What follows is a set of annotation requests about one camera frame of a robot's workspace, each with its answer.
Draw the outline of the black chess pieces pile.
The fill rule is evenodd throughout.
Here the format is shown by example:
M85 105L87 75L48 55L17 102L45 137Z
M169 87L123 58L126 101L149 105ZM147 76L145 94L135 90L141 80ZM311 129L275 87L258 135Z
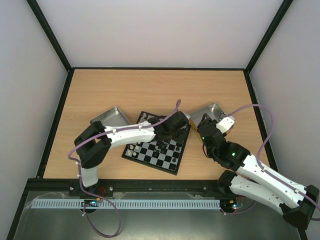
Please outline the black chess pieces pile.
M155 144L154 151L159 153L159 154L167 154L169 147L169 142L168 141L157 141Z

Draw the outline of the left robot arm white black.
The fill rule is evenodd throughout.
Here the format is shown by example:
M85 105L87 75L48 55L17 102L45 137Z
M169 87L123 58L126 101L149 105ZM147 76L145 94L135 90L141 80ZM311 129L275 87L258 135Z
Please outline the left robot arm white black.
M183 142L187 134L190 115L174 111L168 116L152 117L137 124L126 126L104 126L100 121L92 123L74 141L75 148L68 154L76 153L79 159L79 178L82 186L91 187L98 183L98 166L109 150L138 142L174 140Z

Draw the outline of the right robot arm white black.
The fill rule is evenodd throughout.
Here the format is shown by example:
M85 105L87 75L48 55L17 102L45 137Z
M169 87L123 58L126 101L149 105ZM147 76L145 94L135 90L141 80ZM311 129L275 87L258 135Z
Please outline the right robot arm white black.
M319 189L284 177L248 149L227 141L227 131L233 125L230 117L216 121L205 113L197 126L207 157L225 168L218 179L218 191L224 196L233 193L251 198L278 212L298 230L306 230L317 208Z

